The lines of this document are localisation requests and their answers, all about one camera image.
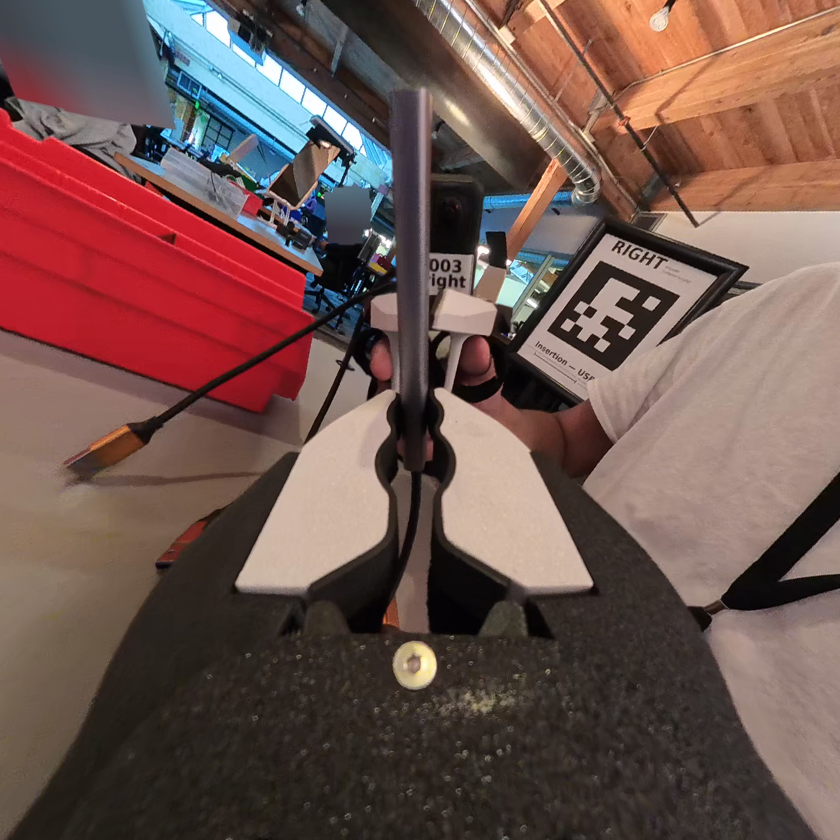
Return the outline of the grey desk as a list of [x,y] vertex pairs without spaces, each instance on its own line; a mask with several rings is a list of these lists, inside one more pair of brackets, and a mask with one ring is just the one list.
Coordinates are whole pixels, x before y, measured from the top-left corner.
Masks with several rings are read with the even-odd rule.
[[174,537],[302,443],[343,352],[317,334],[295,400],[251,413],[205,398],[85,480],[66,458],[183,392],[2,332],[2,661],[38,657],[90,619],[129,617]]

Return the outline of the person's right hand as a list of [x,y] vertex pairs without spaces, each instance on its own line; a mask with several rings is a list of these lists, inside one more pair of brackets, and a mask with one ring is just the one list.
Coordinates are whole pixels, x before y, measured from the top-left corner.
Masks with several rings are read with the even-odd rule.
[[[391,346],[380,337],[370,351],[370,369],[380,389],[389,385],[393,376]],[[478,388],[496,377],[495,362],[486,338],[473,336],[466,340],[458,359],[455,385],[461,390]],[[472,402],[472,407],[488,415],[512,432],[533,453],[550,456],[565,466],[566,446],[560,416],[514,407],[499,392],[486,400]]]

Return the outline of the wooden-top table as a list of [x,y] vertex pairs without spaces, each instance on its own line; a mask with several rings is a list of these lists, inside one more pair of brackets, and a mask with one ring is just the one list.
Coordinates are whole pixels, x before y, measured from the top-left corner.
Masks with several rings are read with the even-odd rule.
[[240,213],[236,217],[225,214],[215,205],[170,181],[165,175],[165,169],[158,164],[121,153],[115,154],[115,161],[133,175],[152,184],[163,195],[174,203],[184,206],[191,213],[208,217],[216,226],[244,237],[253,245],[268,250],[274,256],[306,274],[314,277],[322,276],[321,262],[312,247],[300,249],[287,245],[286,240],[279,236],[272,226],[257,217],[251,217],[245,213]]

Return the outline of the grey USB hub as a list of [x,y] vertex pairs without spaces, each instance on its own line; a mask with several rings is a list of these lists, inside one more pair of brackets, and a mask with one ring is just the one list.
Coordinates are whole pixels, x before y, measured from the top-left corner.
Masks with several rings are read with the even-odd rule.
[[392,595],[417,535],[427,462],[432,110],[431,96],[424,87],[394,93],[391,139],[398,349],[392,351],[392,361],[399,379],[403,464],[411,474],[411,497]]

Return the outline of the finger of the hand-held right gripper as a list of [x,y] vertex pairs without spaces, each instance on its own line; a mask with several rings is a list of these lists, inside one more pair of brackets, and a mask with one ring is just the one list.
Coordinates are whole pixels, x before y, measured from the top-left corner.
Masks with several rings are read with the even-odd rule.
[[373,299],[371,326],[379,331],[371,348],[373,378],[396,392],[396,293]]
[[452,392],[454,389],[460,355],[467,339],[475,335],[489,336],[496,318],[494,303],[452,288],[437,294],[432,306],[432,329],[447,333],[449,337],[445,390]]

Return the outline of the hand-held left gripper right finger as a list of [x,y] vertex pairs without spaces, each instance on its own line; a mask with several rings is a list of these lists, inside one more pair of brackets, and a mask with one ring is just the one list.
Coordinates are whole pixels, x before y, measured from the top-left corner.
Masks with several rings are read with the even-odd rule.
[[430,572],[453,601],[580,595],[594,582],[528,447],[437,388]]

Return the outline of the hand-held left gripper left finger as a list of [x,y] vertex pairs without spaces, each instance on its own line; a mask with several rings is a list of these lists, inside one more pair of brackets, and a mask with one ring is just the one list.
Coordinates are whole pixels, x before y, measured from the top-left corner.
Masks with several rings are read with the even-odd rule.
[[237,592],[366,599],[398,554],[397,395],[386,390],[304,444],[235,581]]

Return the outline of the silver ventilation duct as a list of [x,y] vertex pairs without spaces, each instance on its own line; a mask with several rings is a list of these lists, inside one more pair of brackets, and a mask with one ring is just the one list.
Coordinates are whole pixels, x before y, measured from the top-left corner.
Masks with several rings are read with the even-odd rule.
[[557,161],[572,184],[571,202],[589,206],[601,196],[602,173],[592,146],[550,99],[477,2],[414,1],[443,41],[493,93],[529,137]]

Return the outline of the red storage bin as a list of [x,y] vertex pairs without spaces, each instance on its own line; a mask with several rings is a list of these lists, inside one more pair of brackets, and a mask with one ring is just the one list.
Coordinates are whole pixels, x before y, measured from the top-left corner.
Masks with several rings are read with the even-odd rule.
[[1,325],[189,392],[312,324],[302,273],[2,111]]

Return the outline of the white shirt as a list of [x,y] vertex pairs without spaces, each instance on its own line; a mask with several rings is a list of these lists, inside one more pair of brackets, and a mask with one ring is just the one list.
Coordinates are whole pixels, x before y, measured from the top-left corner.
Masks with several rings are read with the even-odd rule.
[[[838,473],[839,269],[722,303],[589,388],[613,445],[583,484],[687,604],[723,594]],[[705,638],[755,748],[839,835],[838,592],[725,612]]]

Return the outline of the person's right forearm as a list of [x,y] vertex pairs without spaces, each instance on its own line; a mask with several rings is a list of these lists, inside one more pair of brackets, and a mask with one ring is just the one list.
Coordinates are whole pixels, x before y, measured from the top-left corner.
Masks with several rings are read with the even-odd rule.
[[559,430],[558,456],[573,479],[588,477],[613,446],[590,401],[554,415]]

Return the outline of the framed marker sign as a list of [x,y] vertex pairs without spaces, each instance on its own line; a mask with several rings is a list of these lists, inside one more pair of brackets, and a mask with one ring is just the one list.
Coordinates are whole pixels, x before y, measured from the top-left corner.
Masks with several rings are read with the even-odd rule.
[[716,307],[748,272],[732,259],[601,220],[509,344],[512,366],[567,404]]

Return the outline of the wooden board with black panel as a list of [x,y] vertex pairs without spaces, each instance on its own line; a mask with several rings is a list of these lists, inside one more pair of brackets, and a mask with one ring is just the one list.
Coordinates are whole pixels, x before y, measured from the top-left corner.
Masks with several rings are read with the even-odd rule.
[[276,218],[285,224],[292,211],[299,209],[319,183],[320,176],[342,154],[354,156],[354,150],[322,118],[312,117],[307,132],[308,141],[269,180],[266,200],[270,203],[269,223]]

